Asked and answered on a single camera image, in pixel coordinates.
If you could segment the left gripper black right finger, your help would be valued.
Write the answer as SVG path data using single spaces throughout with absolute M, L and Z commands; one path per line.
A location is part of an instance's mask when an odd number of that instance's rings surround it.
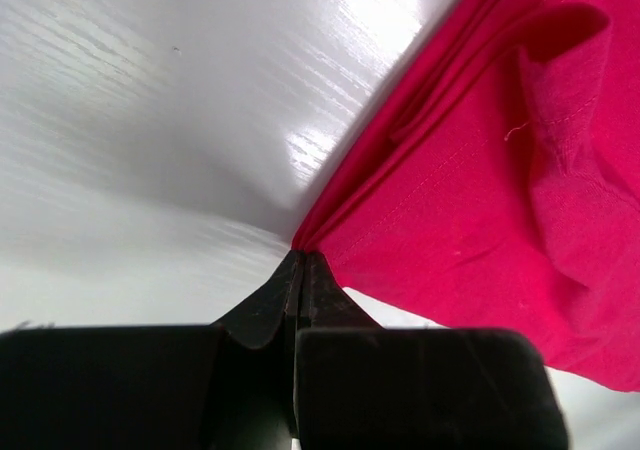
M 305 258 L 295 410 L 305 449 L 565 449 L 534 346 L 496 328 L 386 329 Z

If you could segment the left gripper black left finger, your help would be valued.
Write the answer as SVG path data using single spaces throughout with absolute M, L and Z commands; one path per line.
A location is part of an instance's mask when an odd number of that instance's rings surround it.
M 210 324 L 1 335 L 5 449 L 288 449 L 285 316 L 304 257 Z

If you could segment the crimson t shirt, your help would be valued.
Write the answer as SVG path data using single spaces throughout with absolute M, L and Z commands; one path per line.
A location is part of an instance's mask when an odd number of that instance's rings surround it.
M 344 287 L 639 388 L 639 0 L 460 0 L 292 245 Z

